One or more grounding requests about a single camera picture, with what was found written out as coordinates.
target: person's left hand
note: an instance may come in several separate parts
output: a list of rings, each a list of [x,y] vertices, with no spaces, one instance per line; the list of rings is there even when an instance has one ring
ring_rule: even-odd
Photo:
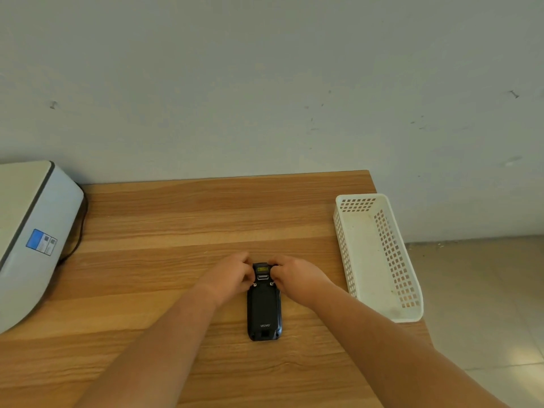
[[[238,252],[221,259],[196,282],[195,287],[206,288],[217,307],[234,295],[246,292],[255,282],[253,262],[248,252]]]

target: forearm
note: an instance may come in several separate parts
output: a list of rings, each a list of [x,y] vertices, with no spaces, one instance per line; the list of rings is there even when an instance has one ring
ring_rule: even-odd
[[[364,375],[385,408],[505,407],[463,370],[332,283],[312,309]]]
[[[206,289],[191,288],[119,355],[76,407],[175,406],[215,308]]]

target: hand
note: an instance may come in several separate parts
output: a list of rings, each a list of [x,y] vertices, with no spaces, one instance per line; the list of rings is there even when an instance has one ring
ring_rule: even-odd
[[[276,286],[295,302],[308,308],[316,297],[317,288],[322,284],[332,284],[323,271],[307,260],[281,254],[268,261],[276,265],[270,276]]]
[[[249,253],[238,252],[221,259],[196,282],[206,288],[219,308],[234,295],[246,292],[255,282]]]

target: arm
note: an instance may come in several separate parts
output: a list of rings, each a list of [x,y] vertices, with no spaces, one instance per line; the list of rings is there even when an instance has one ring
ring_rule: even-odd
[[[313,310],[343,346],[385,408],[505,408],[450,360],[334,285],[315,265],[269,261],[291,299]]]
[[[215,310],[254,279],[248,253],[221,260],[117,357],[76,408],[175,406]]]

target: printer lid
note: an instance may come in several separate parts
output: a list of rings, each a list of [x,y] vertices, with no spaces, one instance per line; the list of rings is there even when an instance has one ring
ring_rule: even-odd
[[[54,167],[48,160],[0,165],[0,269]]]

